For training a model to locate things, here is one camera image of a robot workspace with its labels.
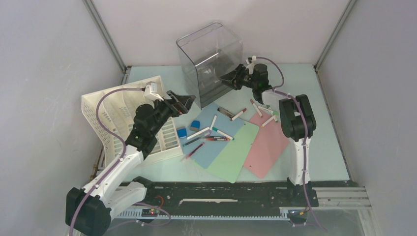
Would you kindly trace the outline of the blue eraser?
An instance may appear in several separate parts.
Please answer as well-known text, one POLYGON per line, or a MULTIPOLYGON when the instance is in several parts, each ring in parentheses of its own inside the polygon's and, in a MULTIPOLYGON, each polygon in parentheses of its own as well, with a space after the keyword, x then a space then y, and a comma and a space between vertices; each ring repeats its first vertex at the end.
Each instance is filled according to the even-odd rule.
POLYGON ((198 120, 193 120, 189 127, 190 131, 198 132, 200 131, 200 122, 198 120))
POLYGON ((184 126, 177 128, 177 135, 178 135, 178 137, 180 139, 186 138, 187 137, 187 130, 186 130, 186 128, 184 126))

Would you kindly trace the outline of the clear plastic drawer box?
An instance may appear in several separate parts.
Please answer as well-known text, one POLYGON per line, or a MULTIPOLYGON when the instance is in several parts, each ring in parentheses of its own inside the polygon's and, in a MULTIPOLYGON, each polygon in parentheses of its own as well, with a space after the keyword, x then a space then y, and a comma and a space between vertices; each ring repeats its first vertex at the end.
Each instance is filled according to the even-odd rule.
POLYGON ((241 38, 222 22, 214 21, 176 40, 186 91, 203 109, 231 88, 220 78, 242 60, 241 38))

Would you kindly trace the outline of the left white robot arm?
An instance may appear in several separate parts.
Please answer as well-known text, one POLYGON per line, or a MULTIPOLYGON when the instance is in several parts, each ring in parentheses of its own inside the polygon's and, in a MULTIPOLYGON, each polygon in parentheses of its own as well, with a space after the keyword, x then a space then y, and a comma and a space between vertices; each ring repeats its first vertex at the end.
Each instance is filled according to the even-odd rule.
POLYGON ((127 174, 140 165, 154 149, 156 135, 169 118, 187 114, 196 97, 167 91, 168 98, 156 97, 153 104, 136 108, 130 134, 123 139, 104 127, 121 141, 122 150, 105 170, 82 188, 73 187, 66 195, 65 223, 68 234, 79 231, 86 236, 102 236, 119 213, 136 202, 149 205, 155 191, 133 182, 121 191, 116 189, 127 174))

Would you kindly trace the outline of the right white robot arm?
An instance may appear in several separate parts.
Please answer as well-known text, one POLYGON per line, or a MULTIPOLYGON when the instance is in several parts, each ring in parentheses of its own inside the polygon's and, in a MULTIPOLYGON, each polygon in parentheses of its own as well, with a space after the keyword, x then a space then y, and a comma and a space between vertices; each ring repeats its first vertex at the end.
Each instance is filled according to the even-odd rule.
POLYGON ((306 194, 298 186, 306 186, 311 181, 308 170, 309 145, 317 127, 308 96, 293 96, 270 85, 268 68, 261 63, 252 69, 239 64, 233 71, 222 75, 220 81, 234 90, 250 88, 257 102, 278 110, 281 129, 291 142, 293 156, 289 180, 295 187, 287 190, 286 199, 291 205, 300 205, 306 194))

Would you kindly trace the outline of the dark red cap marker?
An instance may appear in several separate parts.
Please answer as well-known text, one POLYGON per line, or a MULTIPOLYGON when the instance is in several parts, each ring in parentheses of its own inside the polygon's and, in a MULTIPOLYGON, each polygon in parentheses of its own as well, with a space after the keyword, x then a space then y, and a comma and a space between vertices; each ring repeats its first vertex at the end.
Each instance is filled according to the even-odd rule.
POLYGON ((245 112, 247 111, 246 108, 244 108, 243 110, 241 110, 239 113, 237 113, 236 115, 234 115, 232 118, 230 118, 230 121, 234 121, 237 118, 239 118, 241 115, 243 115, 245 112))

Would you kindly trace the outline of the metal clipboard clip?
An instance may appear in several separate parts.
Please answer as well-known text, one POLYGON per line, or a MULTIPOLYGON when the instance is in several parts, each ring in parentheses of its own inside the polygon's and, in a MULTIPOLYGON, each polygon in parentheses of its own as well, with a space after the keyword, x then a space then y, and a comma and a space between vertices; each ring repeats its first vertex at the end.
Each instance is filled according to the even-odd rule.
POLYGON ((224 109, 222 107, 219 107, 217 110, 218 110, 218 112, 220 112, 221 114, 225 115, 229 119, 232 119, 234 117, 234 115, 231 112, 229 112, 228 110, 226 110, 226 109, 224 109))

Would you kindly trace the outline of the plain white marker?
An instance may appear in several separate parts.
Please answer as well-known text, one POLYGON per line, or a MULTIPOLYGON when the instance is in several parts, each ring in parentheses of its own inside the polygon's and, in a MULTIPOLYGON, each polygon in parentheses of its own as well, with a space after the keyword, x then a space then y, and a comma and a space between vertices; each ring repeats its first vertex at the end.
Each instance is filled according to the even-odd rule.
POLYGON ((205 132, 207 132, 207 131, 210 131, 210 127, 206 127, 206 128, 204 128, 204 129, 202 129, 202 130, 200 130, 200 131, 198 131, 198 132, 196 132, 196 133, 194 133, 194 134, 192 134, 192 135, 188 136, 188 137, 187 137, 187 140, 190 140, 190 139, 192 139, 192 138, 194 138, 194 137, 197 137, 197 136, 199 136, 199 135, 201 135, 201 134, 203 134, 203 133, 205 133, 205 132))

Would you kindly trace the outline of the white plastic file rack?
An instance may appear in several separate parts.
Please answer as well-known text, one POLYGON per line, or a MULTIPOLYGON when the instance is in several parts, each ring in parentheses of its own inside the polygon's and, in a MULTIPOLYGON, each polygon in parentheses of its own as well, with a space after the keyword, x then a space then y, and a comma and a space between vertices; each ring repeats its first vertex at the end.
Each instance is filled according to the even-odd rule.
MULTIPOLYGON (((132 91, 132 88, 145 87, 148 82, 156 82, 158 93, 161 96, 167 95, 160 76, 82 95, 82 113, 103 144, 102 167, 109 166, 117 154, 122 151, 121 141, 109 134, 108 131, 111 130, 126 139, 132 130, 137 107, 143 104, 153 104, 151 100, 144 97, 141 91, 132 91)), ((157 143, 145 159, 145 165, 183 154, 172 118, 169 118, 156 134, 156 139, 157 143)))

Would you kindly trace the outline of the light green cap marker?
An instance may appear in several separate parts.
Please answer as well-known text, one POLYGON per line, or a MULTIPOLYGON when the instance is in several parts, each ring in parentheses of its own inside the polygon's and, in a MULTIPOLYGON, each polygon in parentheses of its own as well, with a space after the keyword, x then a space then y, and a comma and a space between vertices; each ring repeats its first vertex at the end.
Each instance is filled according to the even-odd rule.
POLYGON ((279 113, 277 111, 273 111, 273 110, 271 110, 269 108, 265 108, 265 107, 262 107, 262 106, 258 106, 258 108, 260 110, 266 112, 266 113, 269 113, 271 116, 273 116, 273 115, 278 116, 279 115, 279 113))

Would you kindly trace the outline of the orange cap marker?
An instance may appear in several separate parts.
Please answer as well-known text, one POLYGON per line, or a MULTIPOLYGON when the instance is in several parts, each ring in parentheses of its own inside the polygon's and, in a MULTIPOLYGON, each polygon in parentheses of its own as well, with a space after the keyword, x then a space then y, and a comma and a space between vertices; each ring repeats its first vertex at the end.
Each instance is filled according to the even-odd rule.
POLYGON ((277 121, 277 118, 275 115, 271 116, 268 120, 266 120, 261 127, 265 127, 267 124, 269 124, 271 121, 277 121))

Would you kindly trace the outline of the purple cap marker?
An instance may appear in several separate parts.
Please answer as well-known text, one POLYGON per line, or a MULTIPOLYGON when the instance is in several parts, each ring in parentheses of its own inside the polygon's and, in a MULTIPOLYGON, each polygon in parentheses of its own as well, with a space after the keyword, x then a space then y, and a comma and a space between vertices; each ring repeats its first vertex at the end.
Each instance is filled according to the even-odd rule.
POLYGON ((214 115, 212 122, 210 124, 210 127, 209 127, 209 133, 212 132, 216 119, 217 119, 217 115, 214 115))

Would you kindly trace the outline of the teal cap marker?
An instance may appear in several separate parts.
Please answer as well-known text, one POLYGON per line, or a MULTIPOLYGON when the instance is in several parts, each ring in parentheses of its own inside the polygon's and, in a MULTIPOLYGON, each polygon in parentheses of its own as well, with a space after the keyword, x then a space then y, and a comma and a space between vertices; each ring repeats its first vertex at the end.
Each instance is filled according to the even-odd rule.
POLYGON ((221 134, 221 135, 223 135, 223 136, 225 136, 226 138, 228 138, 230 140, 234 140, 234 137, 232 137, 232 136, 224 133, 223 131, 221 131, 221 130, 215 128, 215 127, 213 127, 212 130, 215 131, 215 132, 217 132, 217 133, 219 133, 219 134, 221 134))

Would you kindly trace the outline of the orange red pen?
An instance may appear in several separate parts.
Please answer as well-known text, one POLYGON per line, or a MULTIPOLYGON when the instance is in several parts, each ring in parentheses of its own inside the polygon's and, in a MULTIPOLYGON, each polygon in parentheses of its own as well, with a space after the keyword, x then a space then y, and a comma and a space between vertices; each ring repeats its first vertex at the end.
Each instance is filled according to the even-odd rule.
POLYGON ((228 138, 203 138, 204 141, 230 141, 228 138))

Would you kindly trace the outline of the pink clipboard sheet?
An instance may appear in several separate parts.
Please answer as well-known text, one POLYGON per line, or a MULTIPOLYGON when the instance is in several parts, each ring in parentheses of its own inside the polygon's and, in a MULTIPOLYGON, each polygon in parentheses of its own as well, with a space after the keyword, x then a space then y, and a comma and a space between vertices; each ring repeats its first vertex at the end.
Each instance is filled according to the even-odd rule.
POLYGON ((258 133, 244 162, 244 167, 258 178, 264 178, 289 145, 289 139, 282 132, 281 123, 271 121, 265 127, 261 125, 271 115, 261 111, 263 117, 256 113, 249 120, 259 126, 258 133))

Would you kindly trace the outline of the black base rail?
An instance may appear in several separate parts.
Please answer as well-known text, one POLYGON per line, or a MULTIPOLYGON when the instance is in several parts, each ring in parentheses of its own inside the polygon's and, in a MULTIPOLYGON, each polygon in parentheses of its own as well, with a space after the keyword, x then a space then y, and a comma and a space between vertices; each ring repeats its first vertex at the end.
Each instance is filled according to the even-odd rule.
POLYGON ((273 218, 282 208, 318 207, 310 186, 288 182, 153 182, 145 185, 144 203, 172 217, 273 218))

